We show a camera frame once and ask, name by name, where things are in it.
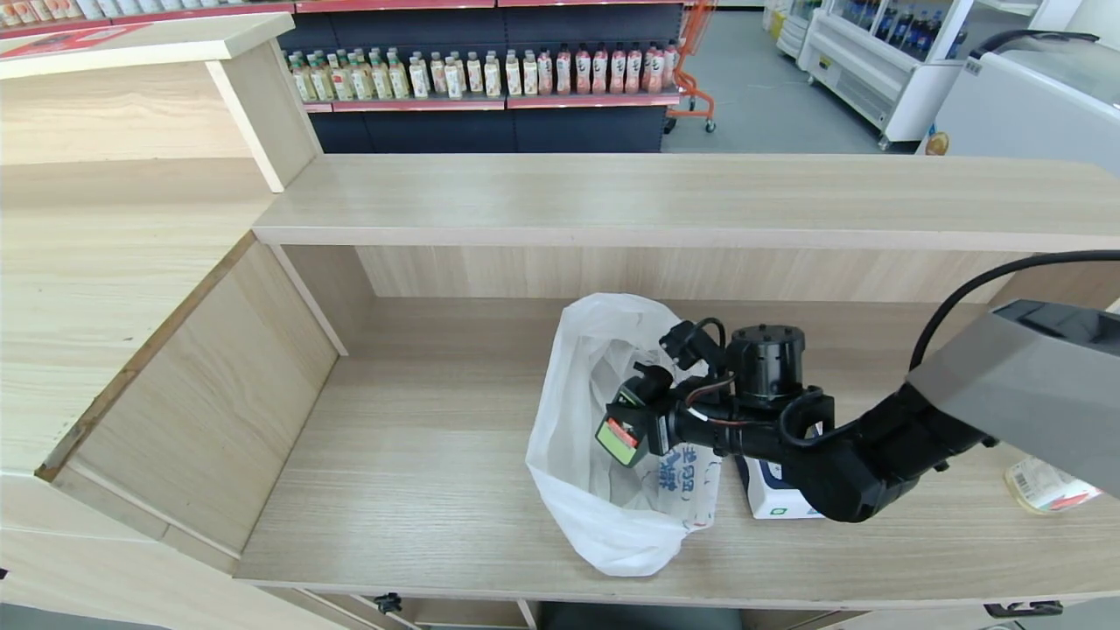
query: bottle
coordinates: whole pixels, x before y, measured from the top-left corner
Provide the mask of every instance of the bottle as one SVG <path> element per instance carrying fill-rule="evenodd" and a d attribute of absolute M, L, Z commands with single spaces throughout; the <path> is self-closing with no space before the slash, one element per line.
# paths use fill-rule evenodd
<path fill-rule="evenodd" d="M 914 19 L 914 24 L 911 25 L 909 33 L 906 34 L 906 41 L 903 44 L 903 50 L 906 50 L 911 55 L 917 55 L 917 40 L 925 33 L 926 28 L 930 26 L 930 11 L 922 11 L 917 18 Z"/>
<path fill-rule="evenodd" d="M 890 40 L 887 41 L 895 48 L 902 48 L 903 44 L 906 41 L 906 34 L 909 31 L 911 25 L 914 24 L 914 4 L 911 4 L 903 11 L 903 15 L 898 16 L 898 21 L 895 22 L 895 33 L 890 36 Z"/>
<path fill-rule="evenodd" d="M 1064 512 L 1101 495 L 1092 484 L 1060 471 L 1038 457 L 1027 457 L 1004 473 L 1011 497 L 1036 515 Z"/>
<path fill-rule="evenodd" d="M 557 94 L 571 94 L 571 53 L 567 44 L 561 44 L 557 53 Z"/>
<path fill-rule="evenodd" d="M 459 64 L 448 59 L 448 63 L 444 65 L 444 74 L 446 75 L 444 78 L 447 81 L 447 98 L 461 99 L 463 78 L 459 76 Z"/>
<path fill-rule="evenodd" d="M 390 48 L 389 53 L 389 84 L 393 86 L 393 98 L 394 99 L 408 99 L 411 96 L 409 91 L 409 77 L 408 71 L 404 68 L 404 64 L 396 58 L 396 49 Z"/>
<path fill-rule="evenodd" d="M 650 48 L 645 52 L 645 58 L 642 62 L 642 90 L 650 91 L 650 72 L 651 65 L 653 64 L 653 56 L 657 54 L 657 43 L 651 41 Z"/>
<path fill-rule="evenodd" d="M 925 31 L 917 38 L 917 52 L 922 54 L 923 57 L 933 47 L 933 40 L 937 38 L 937 33 L 941 31 L 941 11 L 933 12 L 933 19 L 930 24 L 925 26 Z"/>
<path fill-rule="evenodd" d="M 890 29 L 895 25 L 895 16 L 898 15 L 898 9 L 894 7 L 887 7 L 883 11 L 883 19 L 879 20 L 879 28 L 875 31 L 875 37 L 886 41 L 890 37 Z"/>
<path fill-rule="evenodd" d="M 351 64 L 351 81 L 354 83 L 354 98 L 358 101 L 373 100 L 373 81 L 370 76 L 370 66 L 362 59 L 357 52 L 346 55 Z"/>
<path fill-rule="evenodd" d="M 949 58 L 955 59 L 956 54 L 961 52 L 961 44 L 969 38 L 969 22 L 965 21 L 961 25 L 961 30 L 953 38 L 953 45 L 949 47 Z"/>
<path fill-rule="evenodd" d="M 662 84 L 662 73 L 665 71 L 665 54 L 657 50 L 653 54 L 653 58 L 650 62 L 650 83 L 646 85 L 646 92 L 651 94 L 661 93 Z"/>
<path fill-rule="evenodd" d="M 459 93 L 460 94 L 466 94 L 467 93 L 467 68 L 465 68 L 463 66 L 463 59 L 459 58 L 459 52 L 458 50 L 451 50 L 451 62 L 455 63 L 455 67 L 459 68 L 459 73 L 458 73 L 459 74 L 459 78 L 458 78 L 458 81 L 459 81 Z"/>
<path fill-rule="evenodd" d="M 436 94 L 447 94 L 447 73 L 444 72 L 444 57 L 439 53 L 431 54 L 431 91 Z"/>
<path fill-rule="evenodd" d="M 525 50 L 525 58 L 521 62 L 522 72 L 525 77 L 525 95 L 535 96 L 536 91 L 540 87 L 540 83 L 536 80 L 536 55 L 532 50 Z"/>
<path fill-rule="evenodd" d="M 288 62 L 291 64 L 291 76 L 296 82 L 296 91 L 299 92 L 299 98 L 305 103 L 316 100 L 318 94 L 315 92 L 315 85 L 311 83 L 311 75 L 308 68 L 304 66 L 304 63 L 296 55 L 288 55 Z"/>
<path fill-rule="evenodd" d="M 513 50 L 505 54 L 505 83 L 511 96 L 521 95 L 521 65 L 517 64 L 517 54 Z"/>
<path fill-rule="evenodd" d="M 622 41 L 615 43 L 615 52 L 610 54 L 610 93 L 622 94 L 626 91 L 626 49 Z"/>
<path fill-rule="evenodd" d="M 676 61 L 680 55 L 676 52 L 676 40 L 670 39 L 669 46 L 665 46 L 665 70 L 662 71 L 662 83 L 665 87 L 676 86 Z"/>
<path fill-rule="evenodd" d="M 497 57 L 491 52 L 486 55 L 486 65 L 483 66 L 483 77 L 486 80 L 486 95 L 496 99 L 502 95 L 502 70 L 497 65 Z"/>
<path fill-rule="evenodd" d="M 635 41 L 634 46 L 631 48 L 629 55 L 626 56 L 626 93 L 636 94 L 638 87 L 641 87 L 641 76 L 642 76 L 642 50 L 638 49 L 638 43 Z"/>
<path fill-rule="evenodd" d="M 373 74 L 373 91 L 382 101 L 393 98 L 392 80 L 389 77 L 389 66 L 381 59 L 381 50 L 370 50 L 370 72 Z"/>
<path fill-rule="evenodd" d="M 428 72 L 428 62 L 424 61 L 423 53 L 421 53 L 420 50 L 412 50 L 412 58 L 420 59 L 420 67 L 423 68 L 424 92 L 428 92 L 430 94 L 432 91 L 432 83 L 431 83 L 431 74 Z"/>
<path fill-rule="evenodd" d="M 478 53 L 467 53 L 467 86 L 472 94 L 482 94 L 483 86 L 483 64 L 478 61 Z"/>
<path fill-rule="evenodd" d="M 542 96 L 552 93 L 552 56 L 544 47 L 541 47 L 541 54 L 536 55 L 536 92 Z"/>
<path fill-rule="evenodd" d="M 330 75 L 320 65 L 320 59 L 317 55 L 311 55 L 308 59 L 311 66 L 311 85 L 315 86 L 315 95 L 319 98 L 320 101 L 334 101 L 335 92 L 332 87 Z"/>
<path fill-rule="evenodd" d="M 599 41 L 599 47 L 595 50 L 595 57 L 591 58 L 591 93 L 592 94 L 606 94 L 607 93 L 607 65 L 609 59 L 607 58 L 607 45 Z"/>

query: gray floor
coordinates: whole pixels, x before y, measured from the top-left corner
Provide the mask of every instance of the gray floor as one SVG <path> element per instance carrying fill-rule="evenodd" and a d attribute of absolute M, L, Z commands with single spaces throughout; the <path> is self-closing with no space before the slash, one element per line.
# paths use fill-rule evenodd
<path fill-rule="evenodd" d="M 665 136 L 664 151 L 879 152 L 878 130 L 827 87 L 809 85 L 809 75 L 763 31 L 760 12 L 718 11 L 684 70 L 716 100 L 717 128 L 707 133 L 702 118 L 682 118 Z"/>
<path fill-rule="evenodd" d="M 760 28 L 762 15 L 720 11 L 712 18 L 700 55 L 687 70 L 717 103 L 715 133 L 703 130 L 703 119 L 681 119 L 664 138 L 663 150 L 673 152 L 876 154 L 878 131 L 853 113 L 827 89 L 811 86 L 805 73 L 780 54 Z M 899 146 L 898 152 L 913 152 Z M 647 617 L 651 628 L 700 627 L 666 617 L 656 609 L 625 606 Z M 704 611 L 706 621 L 720 611 Z M 1100 600 L 1073 608 L 1061 618 L 1024 623 L 1026 630 L 1105 630 L 1116 628 L 1120 600 Z M 715 622 L 711 628 L 722 628 Z M 114 623 L 47 613 L 0 604 L 3 630 L 142 630 L 151 627 Z"/>

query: white box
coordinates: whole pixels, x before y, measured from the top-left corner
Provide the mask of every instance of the white box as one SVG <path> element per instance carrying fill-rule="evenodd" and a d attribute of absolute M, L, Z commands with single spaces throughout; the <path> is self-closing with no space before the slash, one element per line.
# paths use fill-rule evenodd
<path fill-rule="evenodd" d="M 782 465 L 750 457 L 736 457 L 747 485 L 750 513 L 757 519 L 824 518 L 796 488 L 782 481 Z"/>

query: chest freezer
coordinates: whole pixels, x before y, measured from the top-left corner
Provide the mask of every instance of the chest freezer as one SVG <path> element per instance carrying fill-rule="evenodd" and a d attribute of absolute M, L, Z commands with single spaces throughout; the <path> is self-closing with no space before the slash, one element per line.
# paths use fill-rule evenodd
<path fill-rule="evenodd" d="M 1120 50 L 1011 31 L 972 50 L 918 155 L 1062 159 L 1120 176 Z"/>

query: orange shopping cart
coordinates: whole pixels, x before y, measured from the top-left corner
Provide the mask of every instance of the orange shopping cart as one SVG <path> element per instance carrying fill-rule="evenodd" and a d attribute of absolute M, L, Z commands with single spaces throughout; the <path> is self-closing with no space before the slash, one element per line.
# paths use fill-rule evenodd
<path fill-rule="evenodd" d="M 716 101 L 707 92 L 700 90 L 697 80 L 691 74 L 684 72 L 684 62 L 696 55 L 700 49 L 700 40 L 708 29 L 708 21 L 716 10 L 718 0 L 694 0 L 684 4 L 684 20 L 681 26 L 680 58 L 673 70 L 673 78 L 680 87 L 681 98 L 688 96 L 689 109 L 669 110 L 669 120 L 665 121 L 665 133 L 676 127 L 676 119 L 684 117 L 703 117 L 704 131 L 711 133 L 716 130 Z M 708 108 L 697 111 L 697 99 L 704 101 Z"/>

